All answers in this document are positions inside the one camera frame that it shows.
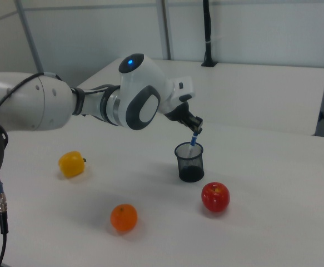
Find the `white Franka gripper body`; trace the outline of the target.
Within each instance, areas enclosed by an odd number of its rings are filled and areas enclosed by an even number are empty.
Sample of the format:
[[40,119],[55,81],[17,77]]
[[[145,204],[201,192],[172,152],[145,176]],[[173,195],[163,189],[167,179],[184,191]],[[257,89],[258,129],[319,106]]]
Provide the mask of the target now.
[[160,103],[160,113],[171,121],[180,121],[189,115],[188,100],[195,96],[190,76],[166,81]]

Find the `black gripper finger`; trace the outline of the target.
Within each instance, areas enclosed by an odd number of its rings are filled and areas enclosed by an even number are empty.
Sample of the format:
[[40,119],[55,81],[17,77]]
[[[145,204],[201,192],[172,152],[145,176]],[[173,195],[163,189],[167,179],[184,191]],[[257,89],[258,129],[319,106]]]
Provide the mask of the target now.
[[203,119],[197,116],[194,116],[191,112],[187,115],[187,127],[192,132],[201,132],[203,125]]
[[188,127],[194,134],[200,134],[200,122],[199,120],[180,120],[180,123]]

